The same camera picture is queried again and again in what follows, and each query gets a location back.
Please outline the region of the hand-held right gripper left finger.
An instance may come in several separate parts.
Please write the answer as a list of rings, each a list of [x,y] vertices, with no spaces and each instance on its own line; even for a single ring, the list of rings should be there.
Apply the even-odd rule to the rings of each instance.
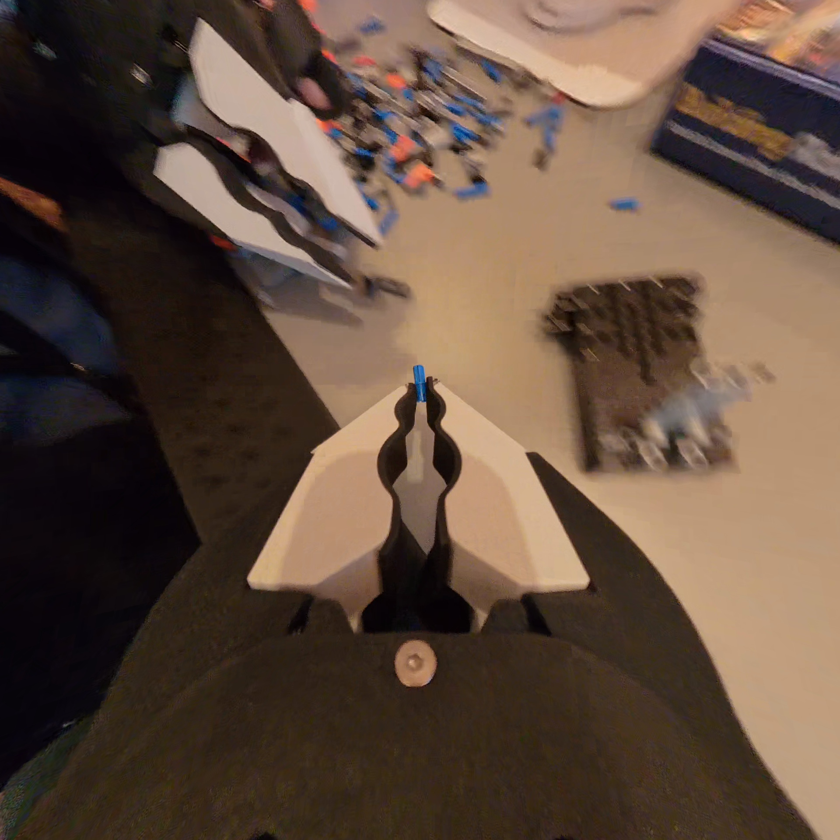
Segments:
[[[414,384],[395,389],[311,451],[299,482],[247,574],[256,592],[302,592],[342,607],[354,630],[382,592],[379,554],[392,530],[393,496],[380,476],[397,407],[416,405]]]

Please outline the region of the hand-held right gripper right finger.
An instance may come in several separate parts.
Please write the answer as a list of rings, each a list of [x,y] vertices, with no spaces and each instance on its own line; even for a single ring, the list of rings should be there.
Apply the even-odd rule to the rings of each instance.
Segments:
[[[427,420],[445,483],[436,537],[446,584],[469,605],[473,627],[501,601],[585,591],[591,577],[525,447],[436,381]]]

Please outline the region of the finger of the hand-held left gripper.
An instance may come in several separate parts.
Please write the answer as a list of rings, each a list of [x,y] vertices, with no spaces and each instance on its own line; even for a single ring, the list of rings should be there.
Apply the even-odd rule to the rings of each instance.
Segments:
[[[189,140],[160,148],[154,175],[237,247],[317,281],[356,288],[353,272],[332,251],[261,201],[237,165],[211,145]]]
[[[289,176],[372,247],[382,235],[340,150],[301,102],[281,96],[209,23],[198,18],[189,47],[198,95],[221,123],[264,141]]]

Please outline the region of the pile of building pieces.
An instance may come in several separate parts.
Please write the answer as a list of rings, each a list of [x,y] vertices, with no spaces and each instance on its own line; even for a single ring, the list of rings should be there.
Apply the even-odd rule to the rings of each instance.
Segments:
[[[436,26],[425,2],[313,2],[324,54],[350,86],[345,117],[323,124],[383,235],[394,194],[492,195],[490,159],[516,130],[533,141],[527,165],[545,172],[567,96]]]

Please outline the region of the grey beam and connector assembly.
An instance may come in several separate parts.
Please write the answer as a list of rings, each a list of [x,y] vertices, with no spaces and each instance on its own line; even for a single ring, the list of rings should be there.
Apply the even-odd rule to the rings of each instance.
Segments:
[[[725,412],[752,398],[757,386],[776,382],[763,363],[689,364],[689,380],[638,423],[636,455],[655,472],[707,471],[732,462],[732,432]]]

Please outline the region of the person's blue jeans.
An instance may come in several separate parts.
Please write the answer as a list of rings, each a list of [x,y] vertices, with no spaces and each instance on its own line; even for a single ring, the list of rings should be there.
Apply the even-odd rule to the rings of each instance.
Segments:
[[[138,413],[112,327],[73,278],[2,256],[2,443],[51,445]]]

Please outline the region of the blue robot kit box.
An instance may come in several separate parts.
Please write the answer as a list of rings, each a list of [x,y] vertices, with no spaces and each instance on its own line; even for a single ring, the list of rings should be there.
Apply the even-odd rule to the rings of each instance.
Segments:
[[[838,32],[792,62],[706,39],[679,79],[652,154],[839,243]]]

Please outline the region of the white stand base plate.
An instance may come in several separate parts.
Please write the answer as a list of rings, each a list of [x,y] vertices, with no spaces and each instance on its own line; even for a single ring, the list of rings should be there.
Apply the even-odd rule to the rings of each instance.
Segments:
[[[524,70],[595,109],[645,98],[684,69],[735,1],[435,1],[431,21],[458,43]]]

